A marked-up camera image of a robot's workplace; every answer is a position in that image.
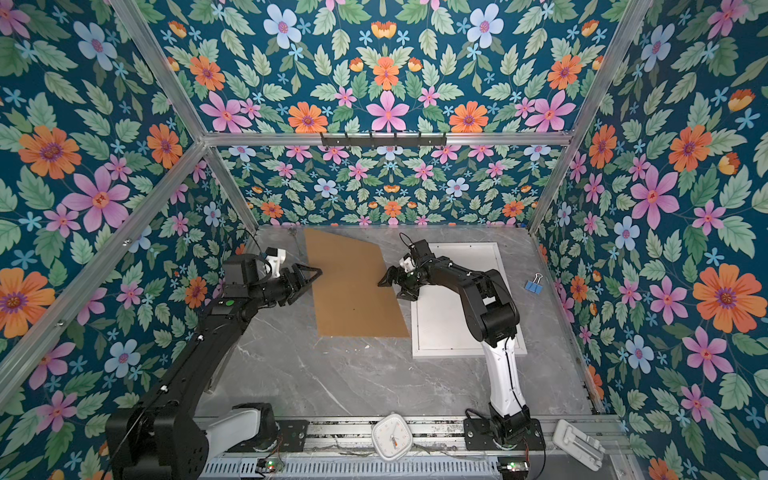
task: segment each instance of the white panel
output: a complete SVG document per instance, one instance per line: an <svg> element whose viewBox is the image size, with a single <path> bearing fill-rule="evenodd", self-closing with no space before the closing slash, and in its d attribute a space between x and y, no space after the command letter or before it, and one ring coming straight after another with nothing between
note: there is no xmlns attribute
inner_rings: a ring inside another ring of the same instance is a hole
<svg viewBox="0 0 768 480"><path fill-rule="evenodd" d="M496 269L509 288L496 242L430 243L437 257L448 257L457 265L477 271ZM425 285L419 300L411 303L411 332L414 358L482 357L480 342L472 337L457 293L444 286ZM528 353L521 327L515 337L515 355Z"/></svg>

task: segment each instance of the black mounting plate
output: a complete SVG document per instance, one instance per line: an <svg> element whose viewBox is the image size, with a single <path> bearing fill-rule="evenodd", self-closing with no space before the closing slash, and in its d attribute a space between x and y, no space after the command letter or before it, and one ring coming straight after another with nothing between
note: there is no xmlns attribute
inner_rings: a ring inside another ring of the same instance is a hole
<svg viewBox="0 0 768 480"><path fill-rule="evenodd" d="M306 430L310 426L307 420L277 420L280 429L277 431L277 438L280 439L280 452L303 452L304 442L306 441ZM228 452L253 452L255 442L246 440L240 442Z"/></svg>
<svg viewBox="0 0 768 480"><path fill-rule="evenodd" d="M519 447L514 449L525 450L525 443L528 443L528 450L544 450L546 444L540 431L541 423L537 419L531 419L531 427L525 433L525 441L520 441ZM504 451L493 441L491 425L486 419L464 419L464 442L467 450Z"/></svg>

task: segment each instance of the white clock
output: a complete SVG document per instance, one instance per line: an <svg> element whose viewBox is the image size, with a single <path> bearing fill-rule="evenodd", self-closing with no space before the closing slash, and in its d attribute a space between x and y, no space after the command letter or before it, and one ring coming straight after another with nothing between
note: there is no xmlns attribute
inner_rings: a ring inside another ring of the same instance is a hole
<svg viewBox="0 0 768 480"><path fill-rule="evenodd" d="M413 435L406 420L393 413L373 426L373 448L385 461L392 462L405 455L413 447Z"/></svg>

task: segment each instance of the robotic arm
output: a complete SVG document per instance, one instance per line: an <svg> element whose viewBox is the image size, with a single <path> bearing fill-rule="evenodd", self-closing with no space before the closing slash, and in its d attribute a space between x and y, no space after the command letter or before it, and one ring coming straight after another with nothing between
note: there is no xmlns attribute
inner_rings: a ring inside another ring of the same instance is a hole
<svg viewBox="0 0 768 480"><path fill-rule="evenodd" d="M265 449L276 438L268 404L235 409L206 432L193 420L219 362L256 312L292 304L323 274L297 263L291 270L279 270L284 253L281 257L276 249L267 249L266 254L272 271L262 279L256 261L267 262L256 255L236 255L224 262L222 295L205 307L192 340L134 408L119 409L110 416L106 433L116 480L194 480L210 456L257 433L264 438Z"/></svg>
<svg viewBox="0 0 768 480"><path fill-rule="evenodd" d="M435 257L426 240L409 245L400 266L391 266L379 286L400 285L398 298L415 302L422 285L440 285L462 299L467 328L482 342L491 379L491 431L502 447L516 445L531 425L517 367L514 340L520 315L497 270L475 272L448 257Z"/></svg>

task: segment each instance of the brown board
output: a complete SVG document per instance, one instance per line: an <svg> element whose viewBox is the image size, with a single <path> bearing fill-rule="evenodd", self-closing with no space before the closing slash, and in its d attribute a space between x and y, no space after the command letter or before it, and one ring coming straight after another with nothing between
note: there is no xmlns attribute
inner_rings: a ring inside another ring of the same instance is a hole
<svg viewBox="0 0 768 480"><path fill-rule="evenodd" d="M311 228L304 237L323 270L312 285L320 336L410 336L395 290L376 285L386 272L378 245Z"/></svg>

